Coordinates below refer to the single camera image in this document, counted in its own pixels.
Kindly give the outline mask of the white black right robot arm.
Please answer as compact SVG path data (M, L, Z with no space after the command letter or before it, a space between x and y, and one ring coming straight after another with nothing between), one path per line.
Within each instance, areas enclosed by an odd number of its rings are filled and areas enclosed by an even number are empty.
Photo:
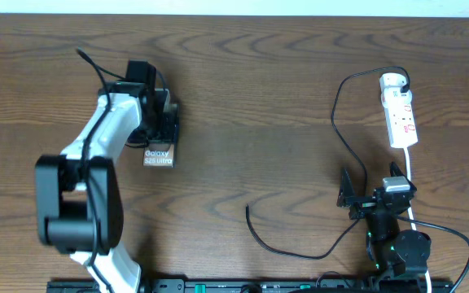
M346 169L341 171L336 205L348 208L351 220L364 219L369 235L369 257L390 279L417 278L427 272L431 239L417 230L401 230L398 217L410 207L417 188L399 169L390 164L390 175L369 196L357 195Z

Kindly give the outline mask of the white power strip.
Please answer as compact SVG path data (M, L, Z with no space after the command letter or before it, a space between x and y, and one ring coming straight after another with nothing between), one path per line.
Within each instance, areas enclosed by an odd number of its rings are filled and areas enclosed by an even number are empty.
M401 87L387 87L381 94L390 147L403 149L418 142L412 93L401 92Z

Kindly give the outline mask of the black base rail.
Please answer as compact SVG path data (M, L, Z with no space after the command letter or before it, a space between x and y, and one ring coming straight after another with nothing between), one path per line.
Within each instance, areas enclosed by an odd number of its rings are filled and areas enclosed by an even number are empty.
M97 293L98 283L93 281L51 281L47 293ZM451 281L432 281L432 292L450 292ZM422 281L382 281L379 289L372 289L365 280L328 278L309 281L205 281L182 279L154 279L141 285L138 292L145 293L286 293L286 292L427 292Z

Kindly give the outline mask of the white charger plug adapter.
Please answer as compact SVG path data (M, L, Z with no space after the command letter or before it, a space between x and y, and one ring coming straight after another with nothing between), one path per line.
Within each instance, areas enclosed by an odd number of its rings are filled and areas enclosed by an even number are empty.
M387 72L380 77L379 84L381 91L384 91L388 87L402 88L407 84L407 79L399 73Z

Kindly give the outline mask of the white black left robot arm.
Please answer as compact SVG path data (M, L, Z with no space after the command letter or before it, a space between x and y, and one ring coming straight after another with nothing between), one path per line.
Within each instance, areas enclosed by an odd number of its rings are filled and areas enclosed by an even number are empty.
M141 149L148 168L172 168L178 104L164 88L119 81L100 90L97 107L59 155L35 165L37 234L86 267L94 283L61 285L66 292L142 292L142 268L121 235L124 210L115 166L124 147Z

